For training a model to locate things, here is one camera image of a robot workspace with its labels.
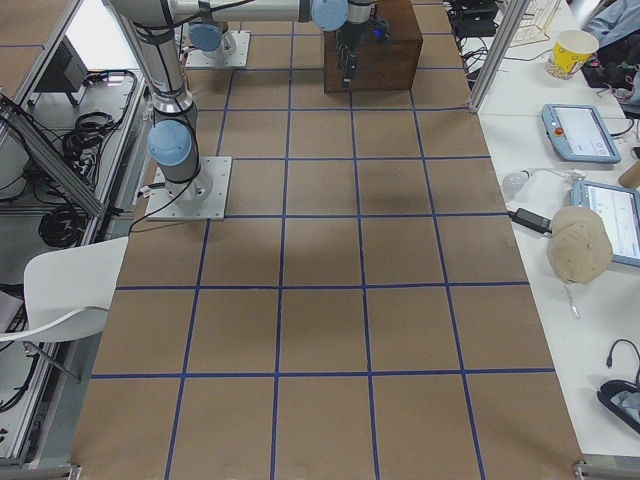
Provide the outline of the dark wooden drawer cabinet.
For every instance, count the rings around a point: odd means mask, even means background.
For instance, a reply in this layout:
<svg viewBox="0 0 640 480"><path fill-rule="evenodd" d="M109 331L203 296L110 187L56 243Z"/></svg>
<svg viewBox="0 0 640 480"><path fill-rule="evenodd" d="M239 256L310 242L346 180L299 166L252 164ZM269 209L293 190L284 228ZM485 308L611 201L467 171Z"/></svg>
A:
<svg viewBox="0 0 640 480"><path fill-rule="evenodd" d="M368 40L357 49L357 71L349 87L342 85L337 67L336 38L324 32L324 91L350 93L409 90L415 78L423 44L413 7L409 1L374 1L378 15L389 22L389 40Z"/></svg>

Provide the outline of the white light bulb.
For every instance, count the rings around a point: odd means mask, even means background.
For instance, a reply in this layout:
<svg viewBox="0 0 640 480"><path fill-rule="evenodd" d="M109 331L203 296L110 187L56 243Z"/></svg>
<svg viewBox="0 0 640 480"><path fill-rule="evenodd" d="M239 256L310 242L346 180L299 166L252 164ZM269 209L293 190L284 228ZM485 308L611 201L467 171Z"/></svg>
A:
<svg viewBox="0 0 640 480"><path fill-rule="evenodd" d="M533 173L530 170L511 172L501 181L502 192L506 196L514 196L520 192L531 179Z"/></svg>

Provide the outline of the yellow popcorn bucket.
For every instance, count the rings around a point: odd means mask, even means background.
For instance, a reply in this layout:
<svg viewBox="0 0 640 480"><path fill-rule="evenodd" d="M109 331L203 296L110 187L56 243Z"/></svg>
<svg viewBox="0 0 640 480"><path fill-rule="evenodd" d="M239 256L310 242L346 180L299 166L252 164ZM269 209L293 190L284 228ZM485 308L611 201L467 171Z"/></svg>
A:
<svg viewBox="0 0 640 480"><path fill-rule="evenodd" d="M598 39L582 30L561 32L549 54L545 71L554 78L572 78L599 49Z"/></svg>

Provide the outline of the black power adapter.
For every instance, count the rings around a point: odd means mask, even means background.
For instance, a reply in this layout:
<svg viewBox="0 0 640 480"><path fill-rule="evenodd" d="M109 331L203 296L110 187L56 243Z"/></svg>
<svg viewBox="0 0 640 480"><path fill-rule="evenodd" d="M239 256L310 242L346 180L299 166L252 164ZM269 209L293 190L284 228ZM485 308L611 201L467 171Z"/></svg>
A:
<svg viewBox="0 0 640 480"><path fill-rule="evenodd" d="M518 208L509 210L508 216L512 222L542 235L551 234L551 220L533 213L529 210Z"/></svg>

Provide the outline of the upper blue teach pendant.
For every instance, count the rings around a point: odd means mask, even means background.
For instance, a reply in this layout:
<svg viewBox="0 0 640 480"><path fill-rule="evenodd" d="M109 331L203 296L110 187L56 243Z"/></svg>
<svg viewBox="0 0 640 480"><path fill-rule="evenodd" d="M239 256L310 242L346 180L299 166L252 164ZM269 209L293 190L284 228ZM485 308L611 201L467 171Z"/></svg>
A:
<svg viewBox="0 0 640 480"><path fill-rule="evenodd" d="M622 160L596 107L545 104L541 119L561 160L597 164L617 164Z"/></svg>

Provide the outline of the blue teach pendant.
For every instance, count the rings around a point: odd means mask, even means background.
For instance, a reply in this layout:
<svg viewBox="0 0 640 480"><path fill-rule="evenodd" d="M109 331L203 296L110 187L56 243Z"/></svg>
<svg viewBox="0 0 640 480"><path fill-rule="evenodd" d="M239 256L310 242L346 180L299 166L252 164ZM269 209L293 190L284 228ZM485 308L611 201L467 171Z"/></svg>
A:
<svg viewBox="0 0 640 480"><path fill-rule="evenodd" d="M597 164L617 164L622 160L596 107L545 104L541 119L561 160Z"/></svg>
<svg viewBox="0 0 640 480"><path fill-rule="evenodd" d="M570 204L597 213L613 250L613 261L639 266L639 192L615 185L577 180Z"/></svg>

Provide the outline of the beige baseball cap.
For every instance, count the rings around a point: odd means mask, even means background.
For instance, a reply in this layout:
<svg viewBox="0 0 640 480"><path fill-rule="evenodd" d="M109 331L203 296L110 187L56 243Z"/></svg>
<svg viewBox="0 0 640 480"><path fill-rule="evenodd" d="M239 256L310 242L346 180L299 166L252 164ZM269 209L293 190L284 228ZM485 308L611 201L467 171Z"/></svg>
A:
<svg viewBox="0 0 640 480"><path fill-rule="evenodd" d="M547 257L565 283L586 284L606 271L613 259L601 217L589 208L564 207L551 220Z"/></svg>

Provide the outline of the lower blue teach pendant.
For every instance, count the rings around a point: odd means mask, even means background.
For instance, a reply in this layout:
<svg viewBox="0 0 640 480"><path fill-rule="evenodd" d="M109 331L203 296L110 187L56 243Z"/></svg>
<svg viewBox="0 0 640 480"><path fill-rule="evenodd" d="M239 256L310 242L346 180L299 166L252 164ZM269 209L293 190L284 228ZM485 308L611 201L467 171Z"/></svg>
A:
<svg viewBox="0 0 640 480"><path fill-rule="evenodd" d="M639 266L639 192L615 185L577 180L570 204L597 213L613 250L613 261Z"/></svg>

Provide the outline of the white plastic chair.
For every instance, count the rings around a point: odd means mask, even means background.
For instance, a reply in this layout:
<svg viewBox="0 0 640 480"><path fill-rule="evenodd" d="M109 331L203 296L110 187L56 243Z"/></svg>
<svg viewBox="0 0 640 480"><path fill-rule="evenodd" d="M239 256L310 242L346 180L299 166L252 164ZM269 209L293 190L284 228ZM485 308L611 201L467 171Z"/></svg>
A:
<svg viewBox="0 0 640 480"><path fill-rule="evenodd" d="M128 238L43 253L24 270L25 330L1 340L57 343L105 327Z"/></svg>

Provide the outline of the aluminium frame post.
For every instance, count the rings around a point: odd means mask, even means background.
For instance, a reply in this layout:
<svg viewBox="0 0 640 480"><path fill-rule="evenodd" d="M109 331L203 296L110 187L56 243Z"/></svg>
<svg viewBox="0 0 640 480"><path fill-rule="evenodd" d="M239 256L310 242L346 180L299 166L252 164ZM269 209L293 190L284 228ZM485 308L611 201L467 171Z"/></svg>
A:
<svg viewBox="0 0 640 480"><path fill-rule="evenodd" d="M480 73L468 101L469 111L477 113L487 95L502 60L519 27L529 2L526 0L510 1L497 28L496 36L484 60Z"/></svg>

